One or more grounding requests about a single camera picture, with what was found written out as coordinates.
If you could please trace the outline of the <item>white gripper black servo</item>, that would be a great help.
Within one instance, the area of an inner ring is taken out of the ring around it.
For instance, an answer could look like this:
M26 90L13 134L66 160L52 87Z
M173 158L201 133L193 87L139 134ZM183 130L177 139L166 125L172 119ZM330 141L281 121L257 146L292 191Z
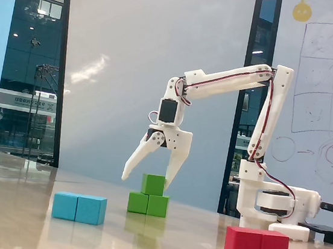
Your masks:
M121 179L127 179L131 171L141 162L141 160L146 158L147 155L155 152L159 147L165 147L172 150L165 176L164 189L168 189L171 182L174 180L174 177L185 162L187 158L186 152L190 150L191 143L191 132L182 131L178 127L150 124L147 133L145 133L140 140L138 147L134 150L129 159L127 159Z

